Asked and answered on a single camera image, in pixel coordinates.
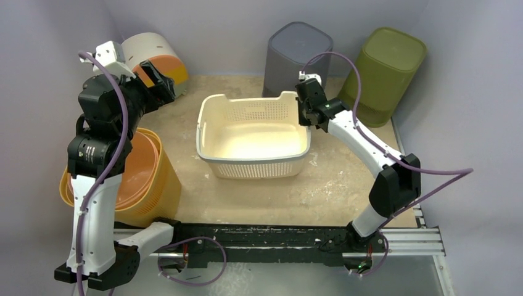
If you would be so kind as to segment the orange plastic basin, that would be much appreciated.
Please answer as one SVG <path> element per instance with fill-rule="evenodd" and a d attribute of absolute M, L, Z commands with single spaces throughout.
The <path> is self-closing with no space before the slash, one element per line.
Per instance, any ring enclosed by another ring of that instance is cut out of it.
<path fill-rule="evenodd" d="M 159 142 L 152 137 L 150 130 L 139 128 L 131 144 L 133 149 L 126 158 L 116 199 L 117 210 L 128 208 L 144 197 L 158 167 Z"/>

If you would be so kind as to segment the green plastic basket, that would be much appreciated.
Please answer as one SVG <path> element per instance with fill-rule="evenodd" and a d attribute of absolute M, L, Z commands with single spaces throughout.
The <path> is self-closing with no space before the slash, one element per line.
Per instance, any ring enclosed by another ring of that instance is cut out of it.
<path fill-rule="evenodd" d="M 361 78 L 356 117 L 366 126 L 384 126 L 427 54 L 420 39 L 400 30 L 381 27 L 365 41 L 355 65 Z"/>

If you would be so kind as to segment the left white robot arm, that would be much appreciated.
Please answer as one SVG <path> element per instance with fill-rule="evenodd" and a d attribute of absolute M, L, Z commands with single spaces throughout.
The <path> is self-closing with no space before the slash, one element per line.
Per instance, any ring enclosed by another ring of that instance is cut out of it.
<path fill-rule="evenodd" d="M 58 281 L 112 292 L 134 278 L 140 262 L 161 247 L 177 252 L 184 236 L 176 221 L 159 216 L 135 235 L 114 238 L 115 207 L 131 140 L 146 113 L 175 99 L 174 82 L 150 61 L 140 67 L 152 80 L 100 74 L 78 96 L 82 114 L 67 147 L 75 219 L 68 260 L 54 271 Z"/>

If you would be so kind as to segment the grey plastic basket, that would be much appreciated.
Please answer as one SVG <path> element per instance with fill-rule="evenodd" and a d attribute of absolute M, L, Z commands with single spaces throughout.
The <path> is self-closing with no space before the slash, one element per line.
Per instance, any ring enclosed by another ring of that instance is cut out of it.
<path fill-rule="evenodd" d="M 331 57 L 322 52 L 333 50 L 333 39 L 305 22 L 291 22 L 278 30 L 268 41 L 263 81 L 263 97 L 278 97 L 283 91 L 295 91 L 299 71 L 316 73 L 326 85 Z"/>

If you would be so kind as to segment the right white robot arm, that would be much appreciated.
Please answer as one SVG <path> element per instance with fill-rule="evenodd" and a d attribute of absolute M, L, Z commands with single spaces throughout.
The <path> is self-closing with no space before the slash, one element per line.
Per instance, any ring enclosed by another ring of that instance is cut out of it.
<path fill-rule="evenodd" d="M 404 156 L 387 146 L 340 99 L 327 99 L 318 78 L 301 75 L 295 86 L 299 124 L 314 126 L 343 142 L 374 178 L 369 205 L 347 225 L 347 245 L 360 251 L 386 221 L 421 195 L 420 161 L 414 154 Z"/>

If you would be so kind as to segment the white plastic basket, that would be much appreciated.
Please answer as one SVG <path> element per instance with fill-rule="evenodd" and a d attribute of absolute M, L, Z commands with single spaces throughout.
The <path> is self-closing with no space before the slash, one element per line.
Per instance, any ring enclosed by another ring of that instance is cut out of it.
<path fill-rule="evenodd" d="M 205 98 L 196 128 L 196 149 L 215 176 L 272 179 L 295 176 L 310 150 L 311 132 L 299 124 L 297 93 L 278 97 Z"/>

